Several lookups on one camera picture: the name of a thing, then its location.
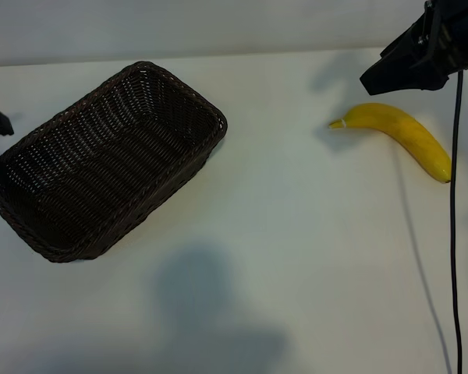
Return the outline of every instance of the wicker basket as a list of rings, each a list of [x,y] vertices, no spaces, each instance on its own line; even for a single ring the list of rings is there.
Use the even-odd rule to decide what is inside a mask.
[[[0,156],[0,214],[52,262],[95,259],[187,183],[226,130],[201,95],[138,62]]]

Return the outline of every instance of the brown wicker basket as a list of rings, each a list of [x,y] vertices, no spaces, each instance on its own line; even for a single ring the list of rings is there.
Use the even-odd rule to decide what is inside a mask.
[[[201,95],[138,62],[0,156],[0,214],[52,262],[95,259],[187,183],[226,130]]]

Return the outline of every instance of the banana tip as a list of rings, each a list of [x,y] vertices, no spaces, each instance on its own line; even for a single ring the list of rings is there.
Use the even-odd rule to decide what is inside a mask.
[[[343,119],[337,119],[328,125],[328,129],[344,129],[346,122]]]

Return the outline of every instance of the basket rim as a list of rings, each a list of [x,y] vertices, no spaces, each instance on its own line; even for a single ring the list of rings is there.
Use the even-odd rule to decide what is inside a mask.
[[[64,111],[59,112],[53,118],[46,121],[44,124],[38,126],[36,129],[34,129],[29,134],[24,136],[21,140],[19,140],[16,144],[11,146],[6,152],[4,152],[0,156],[0,159],[3,162],[9,161],[14,156],[16,156],[23,148],[35,144],[38,140],[46,137],[47,134],[56,129],[58,125],[70,120],[72,117],[79,114],[86,105],[95,102],[102,94],[105,94],[106,92],[110,91],[116,84],[120,83],[135,72],[138,72],[143,69],[160,74],[164,79],[168,81],[169,84],[172,84],[182,94],[199,104],[203,109],[207,110],[207,112],[216,119],[218,126],[215,126],[215,129],[207,138],[203,140],[203,142],[195,146],[192,150],[189,150],[188,152],[183,154],[177,161],[175,161],[170,166],[170,168],[167,168],[161,174],[159,174],[153,183],[144,186],[140,191],[135,193],[134,197],[127,204],[121,206],[112,215],[103,220],[98,226],[98,228],[85,234],[82,238],[80,238],[77,242],[74,242],[67,249],[54,247],[53,245],[45,241],[40,235],[37,234],[37,232],[30,225],[24,223],[21,224],[19,222],[20,218],[16,217],[16,214],[7,215],[7,217],[4,217],[5,220],[11,224],[12,228],[16,228],[17,226],[19,226],[22,229],[21,231],[25,231],[27,233],[27,235],[21,236],[26,242],[28,242],[28,244],[34,243],[34,246],[41,244],[45,248],[49,248],[51,251],[55,251],[58,254],[64,254],[69,258],[73,256],[77,257],[86,247],[90,247],[91,245],[99,241],[102,235],[108,231],[108,228],[113,223],[115,223],[115,219],[118,216],[123,215],[125,213],[130,214],[137,208],[137,206],[145,196],[149,194],[154,194],[157,191],[159,191],[159,189],[166,183],[166,177],[168,177],[172,173],[175,173],[177,168],[184,163],[184,160],[189,160],[189,163],[194,162],[201,155],[211,151],[211,149],[205,148],[207,144],[213,142],[216,138],[218,138],[219,141],[224,137],[228,127],[227,120],[225,116],[213,104],[211,104],[198,92],[196,92],[191,87],[182,82],[179,78],[171,74],[168,70],[157,66],[152,62],[138,61],[133,63],[132,65],[125,67],[123,70],[116,73],[111,78],[105,80],[99,87],[95,88],[90,93],[79,99],[75,104],[72,104]]]

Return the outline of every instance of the black robotic arm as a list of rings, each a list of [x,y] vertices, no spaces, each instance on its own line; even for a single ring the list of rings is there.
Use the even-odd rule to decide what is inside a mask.
[[[449,75],[468,69],[468,0],[431,0],[424,8],[360,78],[370,95],[439,90]]]

